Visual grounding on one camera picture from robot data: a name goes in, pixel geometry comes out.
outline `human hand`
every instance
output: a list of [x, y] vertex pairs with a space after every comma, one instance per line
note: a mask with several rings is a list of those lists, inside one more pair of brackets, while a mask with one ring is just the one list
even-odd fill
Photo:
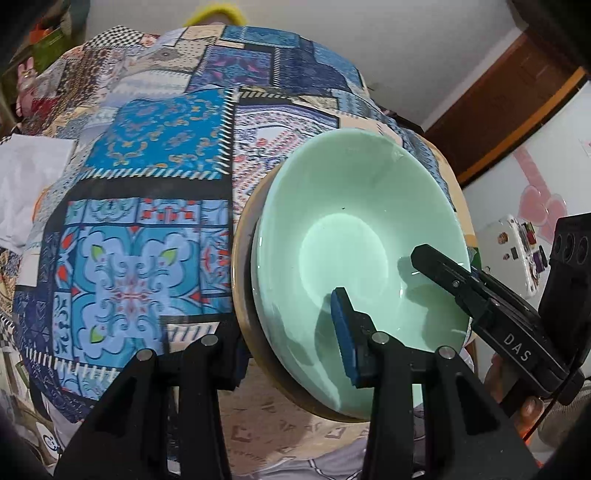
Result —
[[[492, 365], [486, 373], [484, 386], [489, 391], [491, 396], [497, 401], [501, 402], [505, 394], [502, 377], [507, 365], [504, 365], [503, 359], [500, 355], [494, 354], [492, 357]], [[520, 437], [524, 437], [530, 428], [534, 425], [536, 420], [542, 415], [544, 411], [544, 402], [537, 397], [528, 397], [523, 403], [519, 412], [514, 415], [514, 423]]]

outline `decorative tile pattern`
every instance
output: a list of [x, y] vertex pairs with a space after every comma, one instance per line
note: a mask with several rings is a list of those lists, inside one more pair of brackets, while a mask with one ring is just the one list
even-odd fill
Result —
[[150, 54], [131, 57], [126, 65], [126, 76], [151, 69], [193, 73], [203, 57], [205, 48], [213, 45], [216, 37], [198, 40], [178, 40], [174, 47], [160, 47]]
[[22, 255], [0, 248], [0, 312], [6, 317], [12, 313], [12, 299], [18, 279]]
[[[54, 256], [51, 353], [122, 368], [139, 349], [162, 351], [160, 316], [231, 312], [228, 218], [227, 200], [70, 202]], [[29, 310], [31, 330], [46, 328], [49, 307]], [[72, 375], [60, 381], [84, 390]]]
[[300, 36], [273, 28], [228, 25], [224, 28], [221, 39], [269, 47], [296, 48], [299, 45]]
[[299, 48], [276, 48], [274, 55], [280, 65], [278, 86], [291, 93], [323, 95], [330, 88], [350, 92], [340, 72], [316, 60], [310, 40], [301, 38]]
[[238, 105], [234, 123], [233, 218], [259, 181], [309, 138], [338, 128], [330, 115], [295, 105]]
[[191, 77], [188, 92], [205, 86], [270, 85], [271, 54], [221, 46], [208, 47]]
[[125, 105], [86, 161], [82, 178], [180, 176], [219, 179], [229, 174], [227, 148], [230, 108], [224, 90], [204, 90]]
[[340, 72], [348, 81], [361, 88], [363, 83], [361, 82], [361, 76], [355, 65], [353, 65], [346, 58], [341, 57], [339, 54], [332, 50], [329, 50], [324, 45], [316, 42], [312, 42], [314, 45], [314, 58], [318, 63], [323, 63], [333, 67], [337, 72]]
[[372, 101], [367, 101], [358, 95], [345, 92], [344, 90], [331, 89], [330, 93], [337, 99], [339, 104], [338, 110], [384, 122], [384, 114]]
[[131, 100], [160, 100], [182, 94], [191, 76], [183, 72], [147, 70], [122, 78], [105, 97], [102, 106], [121, 107]]
[[187, 28], [181, 38], [184, 40], [196, 40], [197, 38], [216, 37], [222, 35], [225, 25], [195, 25]]

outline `white wall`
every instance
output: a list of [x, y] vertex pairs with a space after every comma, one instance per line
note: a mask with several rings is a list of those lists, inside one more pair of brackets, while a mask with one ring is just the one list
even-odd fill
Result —
[[[581, 91], [524, 146], [533, 158], [550, 193], [559, 194], [566, 203], [568, 215], [591, 212], [591, 83]], [[464, 189], [474, 230], [478, 236], [486, 225], [510, 214], [518, 216], [521, 193], [528, 181], [513, 154], [507, 156], [482, 177]], [[549, 255], [551, 244], [541, 240]], [[537, 308], [547, 272], [542, 274], [541, 290], [528, 301]], [[480, 377], [488, 370], [492, 350], [477, 345]], [[591, 356], [583, 366], [591, 375]]]
[[[515, 28], [506, 0], [236, 3], [251, 25], [297, 32], [349, 58], [375, 89], [372, 96], [377, 102], [418, 124], [425, 123]], [[92, 0], [87, 35], [119, 24], [162, 33], [179, 27], [199, 5], [206, 4], [203, 0]]]

